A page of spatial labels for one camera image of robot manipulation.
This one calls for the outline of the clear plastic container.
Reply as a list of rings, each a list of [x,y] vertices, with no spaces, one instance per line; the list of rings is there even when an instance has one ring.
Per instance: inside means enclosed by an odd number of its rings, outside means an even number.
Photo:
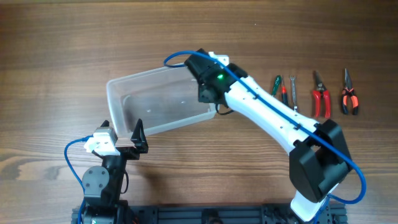
[[[186,67],[162,67],[110,80],[109,113],[119,137],[131,137],[139,119],[147,136],[212,119],[213,103],[198,101],[198,83]]]

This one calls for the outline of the red handled cutters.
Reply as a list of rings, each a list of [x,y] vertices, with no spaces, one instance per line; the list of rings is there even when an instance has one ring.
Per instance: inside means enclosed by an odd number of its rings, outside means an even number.
[[[313,71],[313,77],[315,80],[315,89],[312,91],[312,95],[315,100],[315,117],[319,117],[321,112],[321,101],[325,104],[325,118],[330,118],[331,116],[331,97],[330,92],[324,85],[322,78],[318,71]]]

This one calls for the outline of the orange black needle-nose pliers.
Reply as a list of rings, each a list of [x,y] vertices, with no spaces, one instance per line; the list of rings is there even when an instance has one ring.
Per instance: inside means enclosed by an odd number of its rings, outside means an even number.
[[[341,93],[341,109],[344,114],[348,114],[348,100],[351,100],[353,107],[353,115],[358,115],[359,113],[359,101],[356,96],[355,90],[353,88],[353,83],[349,75],[348,69],[344,69],[345,73],[345,86]]]

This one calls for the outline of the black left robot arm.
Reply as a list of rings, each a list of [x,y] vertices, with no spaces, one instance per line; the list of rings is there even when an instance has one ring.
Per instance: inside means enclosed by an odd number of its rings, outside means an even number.
[[[138,160],[149,150],[142,120],[137,120],[132,132],[132,146],[117,147],[117,140],[118,136],[107,120],[86,140],[86,151],[99,157],[102,163],[83,174],[84,198],[77,223],[139,223],[128,202],[120,196],[127,192],[122,189],[123,183],[129,185],[127,161]]]

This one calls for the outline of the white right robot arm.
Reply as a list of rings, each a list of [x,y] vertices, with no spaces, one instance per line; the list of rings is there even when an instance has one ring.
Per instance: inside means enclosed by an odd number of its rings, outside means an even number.
[[[217,63],[203,49],[184,64],[198,82],[200,101],[222,104],[244,115],[281,145],[296,189],[290,207],[301,220],[314,220],[327,196],[352,170],[341,127],[331,119],[319,123],[295,112],[242,68]]]

